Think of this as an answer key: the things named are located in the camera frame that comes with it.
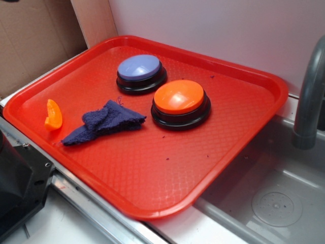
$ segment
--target drain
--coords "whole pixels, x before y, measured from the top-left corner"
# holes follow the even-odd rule
[[[253,197],[252,208],[261,221],[276,227],[294,224],[303,211],[300,199],[279,186],[259,190]]]

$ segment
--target faucet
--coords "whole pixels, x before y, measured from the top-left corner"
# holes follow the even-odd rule
[[[317,42],[308,63],[300,92],[292,144],[311,149],[316,142],[317,126],[325,130],[325,36]]]

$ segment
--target orange button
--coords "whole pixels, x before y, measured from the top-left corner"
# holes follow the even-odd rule
[[[192,80],[175,80],[161,86],[154,95],[156,107],[167,114],[185,114],[204,100],[202,86]]]

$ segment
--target white wall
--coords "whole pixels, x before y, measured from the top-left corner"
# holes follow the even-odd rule
[[[109,0],[119,35],[134,35],[283,78],[299,94],[325,35],[325,0]]]

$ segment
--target stainless steel sink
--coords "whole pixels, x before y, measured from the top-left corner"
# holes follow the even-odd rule
[[[325,243],[325,133],[291,144],[293,122],[274,117],[195,203],[248,243]]]

